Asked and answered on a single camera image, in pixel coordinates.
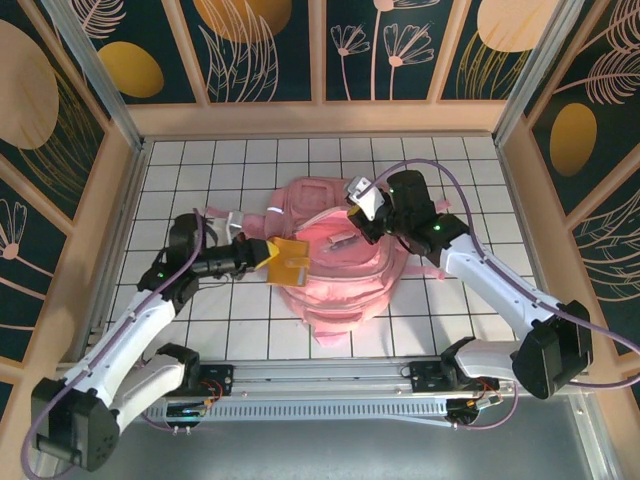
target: dark teal wallpaper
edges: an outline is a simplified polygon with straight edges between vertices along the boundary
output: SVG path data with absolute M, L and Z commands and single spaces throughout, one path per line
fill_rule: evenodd
M 0 357 L 24 358 L 65 241 L 0 180 Z
M 549 2 L 518 3 L 472 0 L 442 92 L 443 100 L 506 100 L 524 67 L 535 39 L 542 33 Z M 479 22 L 480 13 L 485 20 Z M 538 16 L 545 20 L 538 22 Z M 531 25 L 541 25 L 531 31 Z
M 82 67 L 80 66 L 80 64 L 78 63 L 78 61 L 74 57 L 74 55 L 71 53 L 71 50 L 69 50 L 69 47 L 67 46 L 67 43 L 60 37 L 60 33 L 58 32 L 58 30 L 53 25 L 53 22 L 51 21 L 51 17 L 49 17 L 49 14 L 47 13 L 47 10 L 44 8 L 44 5 L 42 4 L 42 0 L 36 0 L 36 5 L 40 9 L 40 13 L 42 13 L 42 16 L 44 17 L 44 19 L 49 24 L 49 27 L 51 27 L 51 30 L 54 32 L 54 34 L 58 38 L 58 43 L 60 43 L 62 45 L 62 47 L 64 48 L 65 52 L 67 52 L 67 56 L 73 62 L 73 65 L 76 67 L 76 70 L 82 75 L 82 78 L 84 79 L 85 85 L 87 85 L 87 87 L 89 87 L 89 90 L 91 90 L 91 93 L 93 94 L 93 97 L 97 100 L 98 105 L 100 105 L 100 109 L 105 114 L 107 119 L 111 120 L 111 114 L 107 110 L 107 107 L 105 107 L 104 103 L 102 103 L 102 99 L 96 93 L 95 89 L 93 88 L 93 85 L 91 85 L 91 82 L 89 82 L 87 80 L 87 77 L 84 74 L 84 70 L 82 69 Z
M 573 235 L 609 328 L 640 343 L 640 170 Z M 629 350 L 616 344 L 619 353 Z
M 4 411 L 7 409 L 7 405 L 9 404 L 11 390 L 13 390 L 13 385 L 0 382 L 0 422 L 2 422 Z
M 533 126 L 569 214 L 640 142 L 640 4 L 610 3 Z
M 69 0 L 127 104 L 194 103 L 161 0 Z
M 451 2 L 392 3 L 327 2 L 327 100 L 427 98 Z
M 180 0 L 213 103 L 311 100 L 307 0 Z
M 0 155 L 73 219 L 104 131 L 16 2 L 0 3 L 0 45 Z
M 564 54 L 567 51 L 567 48 L 569 48 L 569 45 L 571 45 L 571 42 L 576 36 L 576 33 L 578 33 L 578 30 L 580 30 L 580 27 L 582 26 L 582 23 L 584 22 L 585 17 L 591 10 L 591 7 L 593 6 L 594 3 L 595 3 L 595 0 L 584 0 L 584 4 L 582 5 L 582 9 L 580 10 L 580 14 L 578 15 L 576 23 L 573 24 L 571 31 L 567 34 L 566 38 L 562 42 L 562 46 L 560 47 L 560 50 L 558 50 L 558 53 L 553 59 L 553 62 L 551 62 L 551 65 L 549 65 L 549 68 L 545 72 L 544 77 L 542 78 L 542 80 L 540 80 L 540 84 L 538 85 L 538 88 L 536 88 L 535 92 L 533 92 L 533 95 L 529 99 L 527 106 L 524 108 L 524 114 L 526 116 L 529 116 L 529 113 L 531 112 L 533 107 L 535 107 L 536 103 L 538 102 L 538 98 L 540 98 L 540 95 L 542 95 L 542 91 L 547 86 L 547 80 L 551 75 L 553 75 L 553 72 L 555 72 L 556 68 L 558 68 L 558 64 L 562 61 L 562 58 L 564 57 Z

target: cable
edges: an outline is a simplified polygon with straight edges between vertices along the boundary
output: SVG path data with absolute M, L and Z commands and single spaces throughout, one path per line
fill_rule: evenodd
M 513 403 L 511 404 L 511 410 L 507 413 L 502 419 L 497 422 L 490 423 L 489 425 L 460 425 L 458 424 L 458 428 L 462 428 L 464 430 L 491 430 L 493 428 L 497 428 L 501 425 L 504 425 L 509 421 L 513 414 L 516 413 L 516 408 L 518 408 L 518 383 L 513 383 Z
M 33 470 L 31 470 L 31 465 L 29 465 L 29 447 L 33 443 L 36 438 L 38 428 L 44 421 L 44 419 L 49 415 L 51 410 L 58 404 L 60 399 L 62 399 L 67 393 L 69 393 L 73 388 L 80 383 L 91 370 L 95 368 L 95 366 L 102 360 L 105 355 L 113 348 L 113 345 L 124 335 L 125 330 L 131 323 L 144 311 L 144 309 L 151 303 L 151 301 L 160 293 L 162 293 L 169 285 L 175 282 L 184 272 L 186 272 L 189 267 L 195 262 L 196 258 L 200 254 L 200 250 L 202 248 L 203 240 L 204 240 L 204 225 L 202 221 L 202 217 L 197 209 L 193 209 L 193 213 L 196 216 L 196 223 L 198 226 L 198 242 L 196 247 L 193 250 L 193 253 L 189 257 L 189 259 L 185 262 L 185 264 L 180 267 L 180 269 L 171 275 L 162 285 L 156 288 L 153 292 L 151 292 L 140 304 L 131 312 L 131 314 L 127 317 L 124 323 L 120 326 L 120 328 L 116 331 L 116 333 L 111 337 L 104 348 L 100 350 L 96 356 L 91 360 L 87 369 L 80 373 L 76 378 L 70 380 L 62 390 L 60 390 L 52 399 L 45 405 L 40 414 L 36 417 L 36 419 L 31 424 L 31 427 L 27 431 L 24 442 L 22 443 L 22 448 L 20 450 L 20 463 L 22 464 L 22 469 L 29 480 L 48 480 L 48 479 L 58 479 L 67 475 L 70 471 L 76 468 L 75 465 L 70 465 L 64 472 L 61 472 L 53 477 L 40 477 Z
M 471 216 L 471 208 L 469 207 L 469 202 L 467 201 L 467 197 L 465 197 L 464 192 L 462 191 L 462 187 L 460 185 L 460 183 L 455 179 L 455 177 L 453 176 L 453 174 L 446 168 L 443 167 L 442 165 L 440 165 L 439 163 L 433 161 L 433 160 L 426 160 L 423 158 L 415 158 L 413 160 L 405 160 L 403 162 L 399 162 L 395 165 L 393 165 L 392 167 L 386 169 L 384 172 L 382 172 L 382 174 L 376 178 L 367 188 L 365 188 L 362 193 L 360 194 L 360 196 L 365 195 L 369 190 L 371 190 L 372 188 L 374 188 L 374 186 L 378 185 L 380 182 L 382 182 L 383 180 L 385 180 L 390 174 L 391 172 L 393 172 L 394 170 L 398 170 L 399 168 L 405 167 L 407 165 L 411 165 L 414 163 L 426 163 L 427 165 L 431 165 L 433 167 L 436 167 L 437 169 L 439 169 L 440 171 L 442 171 L 447 177 L 449 177 L 449 180 L 451 180 L 451 183 L 453 183 L 453 186 L 455 187 L 456 191 L 458 192 L 458 194 L 460 195 L 460 200 L 462 201 L 462 205 L 464 207 L 464 211 L 465 214 L 467 216 L 467 222 L 469 224 L 469 230 L 470 230 L 470 237 L 471 237 L 471 241 L 473 242 L 473 246 L 475 247 L 476 251 L 478 252 L 478 255 L 483 255 L 484 249 L 482 248 L 480 241 L 478 240 L 478 237 L 475 234 L 475 229 L 473 228 L 473 218 Z M 552 306 L 552 305 L 548 305 L 545 302 L 541 302 L 538 300 L 538 298 L 531 294 L 529 291 L 527 291 L 526 289 L 524 289 L 523 287 L 521 287 L 520 285 L 518 285 L 517 282 L 515 282 L 509 275 L 507 275 L 505 272 L 502 271 L 502 269 L 496 265 L 495 263 L 493 263 L 491 261 L 491 259 L 487 258 L 486 256 L 482 257 L 482 260 L 489 266 L 489 268 L 491 268 L 497 275 L 500 276 L 500 278 L 502 278 L 505 282 L 507 282 L 510 286 L 512 286 L 517 292 L 519 292 L 521 295 L 523 295 L 527 300 L 533 302 L 534 304 L 538 305 L 539 307 L 541 307 L 542 309 L 546 310 L 549 313 L 553 313 L 554 315 L 557 315 L 560 318 L 563 318 L 565 320 L 568 320 L 569 322 L 575 323 L 576 325 L 592 330 L 594 332 L 598 332 L 601 333 L 602 335 L 605 335 L 607 337 L 609 337 L 611 340 L 613 340 L 614 342 L 618 342 L 621 345 L 624 345 L 625 347 L 627 347 L 629 350 L 635 352 L 636 354 L 640 355 L 640 347 L 638 345 L 636 345 L 635 343 L 633 343 L 631 340 L 623 337 L 622 335 L 619 335 L 617 333 L 611 332 L 609 330 L 607 330 L 606 328 L 602 328 L 599 327 L 598 325 L 593 325 L 592 323 L 589 323 L 581 318 L 576 317 L 575 315 L 571 315 L 567 312 L 563 312 L 562 310 Z M 618 388 L 625 388 L 625 387 L 629 387 L 631 385 L 635 385 L 636 383 L 640 382 L 640 373 L 636 374 L 633 377 L 630 377 L 626 380 L 622 380 L 619 382 L 611 382 L 611 383 L 603 383 L 603 384 L 596 384 L 596 383 L 583 383 L 583 382 L 576 382 L 576 381 L 571 381 L 569 382 L 569 385 L 573 385 L 576 387 L 583 387 L 583 388 L 593 388 L 593 389 L 599 389 L 599 390 L 614 390 L 614 389 L 618 389 Z

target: flower illustration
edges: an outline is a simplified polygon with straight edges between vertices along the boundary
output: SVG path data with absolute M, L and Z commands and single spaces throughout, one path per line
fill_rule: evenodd
M 387 49 L 389 65 L 391 65 L 390 100 L 393 100 L 393 79 L 396 68 L 433 60 L 434 50 L 427 48 L 430 43 L 429 25 L 422 28 L 407 25 L 399 36 L 397 23 L 384 27 L 384 46 Z
M 373 0 L 373 4 L 380 12 L 390 12 L 395 9 L 430 7 L 440 3 L 440 0 Z
M 14 260 L 18 257 L 20 240 L 27 223 L 27 207 L 16 202 L 13 215 L 7 201 L 0 199 L 0 257 Z
M 345 27 L 344 30 L 342 30 L 340 25 L 331 27 L 331 38 L 333 39 L 333 44 L 338 50 L 338 55 L 340 55 L 344 91 L 347 94 L 347 100 L 351 100 L 349 84 L 347 82 L 347 72 L 344 67 L 344 57 L 367 52 L 371 48 L 371 44 L 369 42 L 365 42 L 366 35 L 362 31 L 362 25 L 358 25 L 357 27 L 349 25 L 348 27 Z
M 376 59 L 378 46 L 378 31 L 380 30 L 380 17 L 382 12 L 407 10 L 410 8 L 431 7 L 440 3 L 440 0 L 373 0 L 373 5 L 378 10 L 376 23 L 373 29 L 373 48 L 371 49 L 371 100 L 376 99 Z
M 20 202 L 13 204 L 13 212 L 9 208 L 9 203 L 0 198 L 0 260 L 18 260 L 26 266 L 40 273 L 53 277 L 53 275 L 20 257 L 20 241 L 27 224 L 27 207 Z M 35 292 L 30 288 L 19 285 L 7 278 L 0 277 L 0 285 L 5 285 L 13 290 L 29 295 L 38 300 L 44 301 L 45 296 Z M 24 327 L 20 325 L 8 325 L 0 323 L 0 328 L 8 330 L 32 331 L 34 327 Z

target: metal bar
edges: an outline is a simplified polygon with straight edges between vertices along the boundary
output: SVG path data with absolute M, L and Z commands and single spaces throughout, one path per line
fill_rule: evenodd
M 595 394 L 583 392 L 571 395 L 569 402 L 593 478 L 622 480 L 624 476 Z
M 142 148 L 141 137 L 122 96 L 111 81 L 111 77 L 98 58 L 93 43 L 82 30 L 71 2 L 60 0 L 42 0 L 42 5 L 51 17 L 51 21 L 67 43 L 69 50 L 91 82 L 105 108 L 120 127 L 129 145 L 135 150 Z
M 88 341 L 93 329 L 100 325 L 101 320 L 109 313 L 109 306 L 113 290 L 116 287 L 116 276 L 120 268 L 120 258 L 125 253 L 129 231 L 133 227 L 133 217 L 137 206 L 137 195 L 142 188 L 144 172 L 149 162 L 151 147 L 145 142 L 140 151 L 134 151 L 129 166 L 124 172 L 126 184 L 117 195 L 115 208 L 117 217 L 107 228 L 109 245 L 100 259 L 97 271 L 103 272 L 95 286 L 89 307 L 87 321 L 82 324 L 82 330 L 76 334 L 76 340 L 65 357 L 66 361 L 77 361 L 85 355 Z
M 576 22 L 583 3 L 584 0 L 564 0 L 556 6 L 538 46 L 533 49 L 522 69 L 498 121 L 494 133 L 494 141 L 498 147 L 504 145 L 520 119 L 538 84 L 562 47 L 562 42 Z
M 188 421 L 167 419 L 168 402 L 156 404 L 147 410 L 154 421 Z M 388 416 L 443 417 L 447 414 L 447 401 L 443 398 L 360 399 L 314 401 L 219 401 L 201 422 L 274 421 L 274 420 L 354 420 L 380 419 Z

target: gray floor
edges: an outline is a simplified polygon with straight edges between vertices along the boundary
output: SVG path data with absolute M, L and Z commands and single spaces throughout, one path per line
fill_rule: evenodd
M 492 416 L 509 407 L 496 408 Z M 502 427 L 391 420 L 219 424 L 191 436 L 132 425 L 102 469 L 73 480 L 582 480 L 592 478 L 566 397 L 521 399 Z

